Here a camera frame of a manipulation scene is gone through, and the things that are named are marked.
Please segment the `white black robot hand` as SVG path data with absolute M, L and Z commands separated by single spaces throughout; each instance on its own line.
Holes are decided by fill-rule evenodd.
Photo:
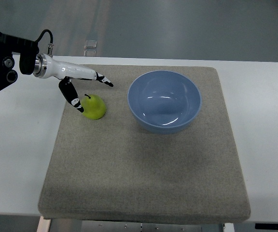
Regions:
M 104 75 L 99 74 L 86 66 L 73 64 L 69 62 L 56 61 L 47 54 L 38 54 L 36 56 L 33 75 L 40 79 L 55 77 L 60 80 L 58 87 L 66 101 L 81 113 L 84 108 L 78 97 L 78 93 L 72 84 L 73 79 L 78 80 L 96 80 L 113 87 L 113 83 Z

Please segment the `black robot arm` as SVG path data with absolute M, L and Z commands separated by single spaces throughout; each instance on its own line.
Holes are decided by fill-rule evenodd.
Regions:
M 34 41 L 0 32 L 0 91 L 13 84 L 18 78 L 18 74 L 14 70 L 14 53 L 20 55 L 19 69 L 22 74 L 36 76 L 44 74 L 46 57 L 39 53 L 38 42 L 46 33 L 50 36 L 47 55 L 51 57 L 54 39 L 49 29 L 43 30 Z

